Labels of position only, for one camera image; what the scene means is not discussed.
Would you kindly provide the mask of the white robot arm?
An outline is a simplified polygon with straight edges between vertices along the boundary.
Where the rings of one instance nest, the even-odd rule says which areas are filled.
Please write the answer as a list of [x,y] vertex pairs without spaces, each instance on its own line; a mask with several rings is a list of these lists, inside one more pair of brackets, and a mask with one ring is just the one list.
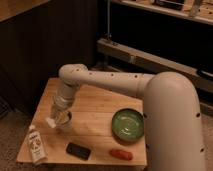
[[177,72],[91,71],[83,64],[66,64],[59,78],[51,118],[61,117],[83,84],[138,98],[143,101],[148,171],[206,171],[199,98],[187,77]]

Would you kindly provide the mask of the translucent grey gripper body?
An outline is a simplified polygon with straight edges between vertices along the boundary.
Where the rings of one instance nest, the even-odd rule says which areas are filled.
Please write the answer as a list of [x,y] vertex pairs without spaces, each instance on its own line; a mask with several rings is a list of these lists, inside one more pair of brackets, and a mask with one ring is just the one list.
[[50,117],[54,120],[64,111],[69,111],[68,109],[62,108],[56,102],[53,102],[51,106],[51,114]]

